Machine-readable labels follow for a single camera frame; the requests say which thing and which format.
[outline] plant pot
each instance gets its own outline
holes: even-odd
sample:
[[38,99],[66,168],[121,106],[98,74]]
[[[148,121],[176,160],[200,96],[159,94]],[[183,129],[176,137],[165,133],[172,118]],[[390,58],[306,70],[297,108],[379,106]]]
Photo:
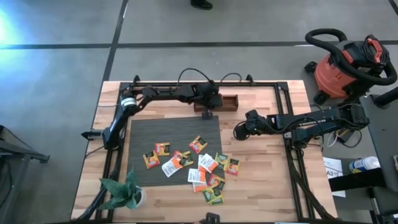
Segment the plant pot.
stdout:
[[147,193],[145,192],[145,190],[142,189],[141,187],[138,188],[141,189],[141,191],[140,194],[136,196],[136,202],[137,202],[136,208],[143,207],[145,205],[145,202],[147,201]]

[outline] gray mat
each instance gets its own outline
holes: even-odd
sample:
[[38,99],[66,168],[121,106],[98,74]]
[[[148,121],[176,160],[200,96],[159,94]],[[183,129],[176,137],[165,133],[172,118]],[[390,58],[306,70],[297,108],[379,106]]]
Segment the gray mat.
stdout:
[[[221,153],[220,124],[218,117],[212,120],[203,120],[201,117],[193,118],[169,118],[169,119],[148,119],[132,121],[131,137],[129,148],[129,161],[127,170],[134,168],[139,186],[160,186],[192,184],[187,182],[189,168],[197,169],[198,154],[189,144],[200,135],[207,143],[207,147],[200,154],[209,154],[213,158],[216,153]],[[143,154],[155,149],[155,143],[169,142],[171,149],[169,156],[159,156],[160,165],[147,169]],[[175,150],[180,152],[191,151],[192,165],[178,170],[171,177],[167,178],[162,170],[162,164],[167,162]],[[224,177],[224,171],[215,169],[214,174]]]

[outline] shoe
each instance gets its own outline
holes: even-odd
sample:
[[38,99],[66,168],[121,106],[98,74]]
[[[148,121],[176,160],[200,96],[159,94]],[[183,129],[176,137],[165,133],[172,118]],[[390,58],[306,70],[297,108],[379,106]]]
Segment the shoe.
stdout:
[[208,1],[203,1],[200,4],[196,3],[197,1],[191,1],[191,6],[195,7],[197,9],[202,9],[202,10],[210,10],[213,8],[212,3]]

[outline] concrete floor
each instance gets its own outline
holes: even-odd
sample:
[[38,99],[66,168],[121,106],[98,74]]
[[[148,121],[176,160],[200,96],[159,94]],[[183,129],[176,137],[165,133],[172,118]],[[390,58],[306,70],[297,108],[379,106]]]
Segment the concrete floor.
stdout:
[[[182,0],[130,0],[119,43],[286,42],[286,47],[188,47],[118,49],[109,80],[175,80],[195,67],[215,80],[229,72],[257,80],[304,80],[308,98],[315,82],[303,66],[326,55],[322,49],[291,46],[316,28],[333,27],[349,39],[374,34],[398,39],[398,16],[388,0],[213,0],[212,11],[199,11]],[[2,0],[1,44],[110,44],[122,0]],[[39,152],[48,164],[32,162],[18,199],[15,223],[69,219],[109,49],[0,50],[0,123]],[[386,46],[398,67],[398,46]],[[186,80],[197,80],[187,73]],[[392,86],[374,87],[382,93]],[[326,148],[328,157],[374,154],[369,132],[355,149]],[[350,201],[350,207],[344,206]],[[339,216],[360,217],[355,200],[336,199]]]

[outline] colorful packet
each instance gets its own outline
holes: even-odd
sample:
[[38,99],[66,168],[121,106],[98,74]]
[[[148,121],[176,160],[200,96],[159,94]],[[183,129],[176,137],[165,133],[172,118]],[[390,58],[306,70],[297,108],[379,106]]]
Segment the colorful packet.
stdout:
[[181,165],[188,166],[188,165],[193,164],[193,158],[192,158],[192,155],[191,155],[191,151],[187,151],[187,152],[182,153],[182,156],[183,157],[182,157],[182,159],[180,161]]
[[233,175],[238,175],[240,163],[237,159],[229,159],[228,167],[226,172]]
[[220,190],[218,190],[217,188],[212,189],[209,187],[203,191],[203,195],[205,196],[207,203],[211,203],[222,197]]
[[147,154],[142,155],[142,158],[144,158],[147,169],[150,169],[160,164],[159,158],[157,157],[157,154],[154,150],[152,152],[148,152]]
[[195,193],[199,192],[199,191],[203,191],[207,188],[206,183],[192,183],[192,185],[193,185],[193,191]]
[[211,174],[209,181],[207,182],[207,186],[210,188],[217,188],[218,190],[223,190],[225,185],[225,179],[221,178],[215,174]]
[[199,166],[202,166],[207,170],[207,172],[212,172],[214,168],[217,167],[218,162],[216,162],[209,154],[205,154],[201,160],[199,160]]
[[170,155],[170,143],[169,142],[156,143],[155,152],[158,156]]
[[223,196],[221,196],[221,198],[219,198],[219,199],[216,199],[216,200],[210,202],[210,205],[218,205],[218,204],[221,204],[221,203],[224,203],[224,197]]
[[199,152],[207,146],[207,142],[198,136],[189,144],[189,146],[192,150],[199,154]]
[[206,173],[200,172],[198,169],[189,169],[188,182],[206,183]]
[[226,171],[226,167],[228,165],[228,159],[229,156],[226,156],[224,154],[219,154],[218,152],[216,153],[215,161],[218,162],[217,169],[222,169],[223,171]]
[[170,177],[181,168],[182,166],[180,165],[180,161],[175,157],[171,158],[169,161],[165,162],[162,165],[162,170],[167,177]]
[[203,158],[203,155],[199,154],[199,159],[198,159],[198,170],[202,172],[206,172],[207,170],[203,168],[203,166],[199,165],[199,161]]

